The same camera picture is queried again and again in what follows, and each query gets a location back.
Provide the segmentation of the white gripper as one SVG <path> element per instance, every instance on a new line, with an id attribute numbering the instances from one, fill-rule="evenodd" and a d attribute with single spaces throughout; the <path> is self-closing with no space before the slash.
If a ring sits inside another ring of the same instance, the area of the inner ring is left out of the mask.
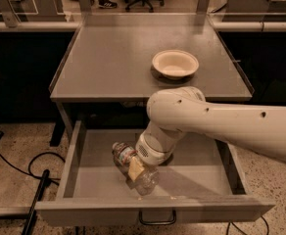
<path id="1" fill-rule="evenodd" d="M 131 158 L 128 175 L 132 181 L 135 181 L 145 170 L 144 164 L 157 166 L 164 163 L 173 152 L 174 141 L 163 134 L 153 136 L 144 131 L 139 136 L 135 149 L 142 161 L 138 157 Z"/>

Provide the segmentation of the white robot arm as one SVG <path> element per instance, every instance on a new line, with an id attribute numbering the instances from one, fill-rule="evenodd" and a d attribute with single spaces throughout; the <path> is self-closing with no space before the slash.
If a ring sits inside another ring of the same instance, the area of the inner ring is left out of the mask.
<path id="1" fill-rule="evenodd" d="M 286 107 L 210 103 L 186 86 L 154 93 L 146 111 L 149 124 L 135 145 L 144 165 L 165 162 L 189 132 L 286 163 Z"/>

